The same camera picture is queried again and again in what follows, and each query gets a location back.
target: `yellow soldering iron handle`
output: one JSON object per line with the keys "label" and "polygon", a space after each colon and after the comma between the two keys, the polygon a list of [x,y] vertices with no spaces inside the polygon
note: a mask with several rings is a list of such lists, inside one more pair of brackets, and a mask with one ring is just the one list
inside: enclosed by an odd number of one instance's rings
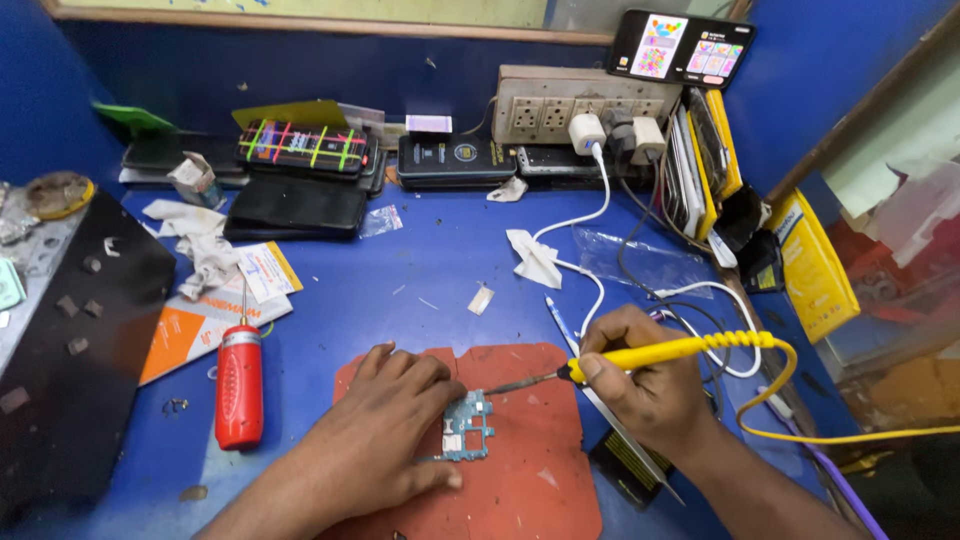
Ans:
{"label": "yellow soldering iron handle", "polygon": [[[774,336],[768,331],[727,331],[703,337],[684,337],[636,349],[610,351],[603,353],[603,356],[623,371],[632,371],[650,364],[696,355],[710,349],[739,346],[770,348],[776,345]],[[571,358],[564,367],[557,370],[557,375],[561,379],[573,382],[587,380],[584,372],[580,370],[580,358]]]}

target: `blue workbench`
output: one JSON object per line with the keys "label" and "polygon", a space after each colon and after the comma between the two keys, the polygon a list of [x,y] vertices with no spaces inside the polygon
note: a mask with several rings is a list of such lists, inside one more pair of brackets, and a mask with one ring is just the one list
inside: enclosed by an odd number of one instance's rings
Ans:
{"label": "blue workbench", "polygon": [[[179,199],[172,190],[141,189],[129,191],[123,204],[143,219],[143,208],[156,198]],[[267,465],[297,444],[329,408],[337,369],[388,339],[409,351],[452,347],[456,355],[477,345],[541,341],[565,350],[543,293],[550,293],[573,330],[580,328],[595,301],[596,286],[565,270],[559,291],[521,279],[513,272],[519,259],[504,230],[533,233],[593,212],[602,202],[603,193],[595,191],[533,192],[519,203],[497,204],[487,202],[479,192],[417,196],[388,185],[368,209],[396,205],[402,229],[352,242],[279,242],[304,289],[290,295],[294,311],[277,320],[273,333],[263,340],[266,428],[260,446],[243,454],[219,450],[213,437],[215,383],[206,375],[216,357],[203,356],[140,389],[111,488],[96,507],[68,516],[62,511],[37,511],[24,527],[38,535],[75,539],[183,538],[196,532]],[[586,226],[622,236],[638,216],[633,203],[616,192],[608,211]],[[146,221],[158,228],[157,222]],[[640,238],[663,249],[684,249],[652,221]],[[175,240],[162,241],[172,251]],[[548,233],[543,241],[558,248],[561,258],[576,260],[569,229]],[[192,263],[177,257],[177,279],[182,282],[192,273]],[[481,317],[467,311],[477,282],[486,282],[495,292]],[[393,294],[401,285],[405,287]],[[650,304],[638,287],[611,281],[605,281],[605,286],[607,296],[599,314],[630,302]],[[732,330],[742,328],[726,296],[678,299],[708,309]],[[698,331],[714,331],[702,315],[682,307],[678,310]],[[751,352],[734,351],[732,364],[744,369],[752,359]],[[764,384],[761,376],[751,380],[725,376],[723,381],[724,423],[785,474],[823,498],[816,471],[796,446],[745,435],[735,425],[736,407],[756,394],[756,387]],[[172,398],[187,400],[189,407],[176,417],[164,416],[163,404]],[[579,392],[578,400],[585,445],[592,445],[608,425]],[[764,407],[747,418],[756,428],[783,432]],[[645,511],[627,504],[598,472],[593,477],[603,515],[601,538],[728,536],[706,500],[682,474],[674,473],[670,482],[686,507],[661,492]],[[181,503],[180,493],[197,484],[208,488],[207,497]]]}

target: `wooden frame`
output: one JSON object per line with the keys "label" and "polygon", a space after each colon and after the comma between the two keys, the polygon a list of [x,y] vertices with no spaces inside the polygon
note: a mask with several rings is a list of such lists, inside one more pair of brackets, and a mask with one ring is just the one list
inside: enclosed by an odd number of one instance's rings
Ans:
{"label": "wooden frame", "polygon": [[609,46],[613,43],[612,35],[587,34],[582,32],[556,32],[553,30],[526,30],[521,28],[496,28],[490,26],[422,24],[244,13],[179,12],[171,10],[124,8],[75,8],[62,6],[59,0],[39,1],[51,17],[59,20],[180,24],[186,26],[251,28],[257,30],[373,34],[378,36],[506,39],[512,41],[563,43],[567,45]]}

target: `power strip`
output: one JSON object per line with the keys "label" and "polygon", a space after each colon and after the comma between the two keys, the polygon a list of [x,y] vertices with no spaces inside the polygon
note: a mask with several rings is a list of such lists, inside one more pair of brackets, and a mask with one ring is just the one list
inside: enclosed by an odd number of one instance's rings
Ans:
{"label": "power strip", "polygon": [[680,85],[615,77],[600,69],[501,65],[493,112],[493,140],[501,144],[570,143],[567,122],[624,107],[657,119],[662,129],[680,97]]}

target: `phone screen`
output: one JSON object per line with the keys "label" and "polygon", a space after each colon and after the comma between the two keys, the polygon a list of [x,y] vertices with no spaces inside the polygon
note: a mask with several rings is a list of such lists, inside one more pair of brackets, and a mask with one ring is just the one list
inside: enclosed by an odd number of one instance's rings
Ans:
{"label": "phone screen", "polygon": [[754,40],[752,25],[724,19],[629,10],[613,40],[612,75],[725,87]]}

